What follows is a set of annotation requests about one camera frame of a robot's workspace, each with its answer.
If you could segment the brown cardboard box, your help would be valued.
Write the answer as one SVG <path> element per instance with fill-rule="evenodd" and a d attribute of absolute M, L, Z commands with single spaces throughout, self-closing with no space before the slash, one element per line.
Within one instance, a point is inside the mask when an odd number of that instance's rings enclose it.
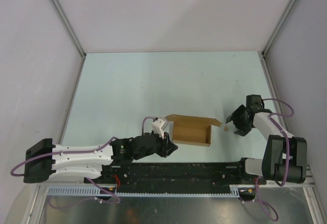
<path fill-rule="evenodd" d="M 172 141 L 175 144 L 209 147 L 212 142 L 212 127 L 221 127 L 215 118 L 171 114 L 165 117 L 173 123 Z"/>

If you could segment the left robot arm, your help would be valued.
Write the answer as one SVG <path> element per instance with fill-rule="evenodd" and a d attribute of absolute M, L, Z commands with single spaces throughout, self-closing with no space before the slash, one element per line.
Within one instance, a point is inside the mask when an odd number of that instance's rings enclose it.
<path fill-rule="evenodd" d="M 153 132 L 135 138 L 113 137 L 94 147 L 54 145 L 52 139 L 43 139 L 26 151 L 23 182 L 90 178 L 107 183 L 113 177 L 107 167 L 111 164 L 129 164 L 153 154 L 166 158 L 177 149 L 167 132 L 163 137 Z"/>

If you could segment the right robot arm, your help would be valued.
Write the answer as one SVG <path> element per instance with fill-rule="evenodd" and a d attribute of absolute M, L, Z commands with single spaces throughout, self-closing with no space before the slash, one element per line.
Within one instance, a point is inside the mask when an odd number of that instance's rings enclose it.
<path fill-rule="evenodd" d="M 282 127 L 274 119 L 278 113 L 267 109 L 264 101 L 260 95 L 248 95 L 246 104 L 240 105 L 226 119 L 226 123 L 235 126 L 234 134 L 244 137 L 257 129 L 267 142 L 262 159 L 241 159 L 244 166 L 236 170 L 236 179 L 247 184 L 259 176 L 279 186 L 302 184 L 307 177 L 307 142 Z"/>

